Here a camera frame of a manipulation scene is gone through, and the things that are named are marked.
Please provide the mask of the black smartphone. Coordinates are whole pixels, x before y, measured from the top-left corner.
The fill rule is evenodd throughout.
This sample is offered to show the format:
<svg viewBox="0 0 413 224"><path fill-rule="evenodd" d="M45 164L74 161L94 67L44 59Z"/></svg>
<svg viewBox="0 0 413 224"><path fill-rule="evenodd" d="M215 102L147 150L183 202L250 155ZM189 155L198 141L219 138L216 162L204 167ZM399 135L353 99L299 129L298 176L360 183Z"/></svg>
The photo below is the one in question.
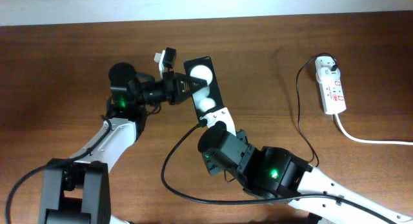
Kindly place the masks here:
<svg viewBox="0 0 413 224"><path fill-rule="evenodd" d="M192 95L193 104L198 119L209 112L215 112L224 107L216 73L210 56L191 59L183 63L186 75L203 79L207 85Z"/></svg>

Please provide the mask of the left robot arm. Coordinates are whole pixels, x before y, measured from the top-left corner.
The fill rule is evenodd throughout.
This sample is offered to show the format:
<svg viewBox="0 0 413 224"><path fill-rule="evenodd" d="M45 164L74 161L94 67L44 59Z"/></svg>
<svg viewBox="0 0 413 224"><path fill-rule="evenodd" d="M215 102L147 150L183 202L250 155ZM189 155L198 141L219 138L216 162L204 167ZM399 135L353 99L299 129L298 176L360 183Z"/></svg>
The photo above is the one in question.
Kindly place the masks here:
<svg viewBox="0 0 413 224"><path fill-rule="evenodd" d="M209 66L196 65L186 74L163 71L156 81L129 63L108 73L111 97L99 132L67 159L51 159L45 170L40 223L122 223L112 215L109 173L124 151L145 129L147 105L179 104L213 80Z"/></svg>

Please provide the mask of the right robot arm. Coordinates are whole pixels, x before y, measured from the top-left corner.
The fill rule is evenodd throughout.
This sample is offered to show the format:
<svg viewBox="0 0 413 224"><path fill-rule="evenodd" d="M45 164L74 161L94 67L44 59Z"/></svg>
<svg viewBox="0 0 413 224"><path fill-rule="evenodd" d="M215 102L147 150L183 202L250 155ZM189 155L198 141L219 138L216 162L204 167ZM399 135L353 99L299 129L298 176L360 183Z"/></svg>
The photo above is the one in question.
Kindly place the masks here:
<svg viewBox="0 0 413 224"><path fill-rule="evenodd" d="M352 192L284 148L258 150L243 131L232 134L222 121L205 131L197 149L210 174L217 168L228 172L247 194L267 203L285 198L328 223L412 223L412 217Z"/></svg>

